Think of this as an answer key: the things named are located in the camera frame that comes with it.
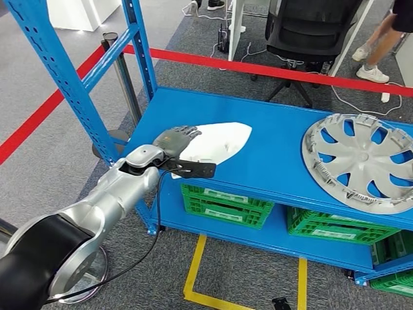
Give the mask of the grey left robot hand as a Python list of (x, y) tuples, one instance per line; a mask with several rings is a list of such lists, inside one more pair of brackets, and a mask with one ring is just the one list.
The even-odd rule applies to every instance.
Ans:
[(168, 157), (178, 158), (192, 140), (201, 134), (202, 132), (195, 126), (173, 127), (158, 135), (152, 142), (152, 145), (163, 149)]

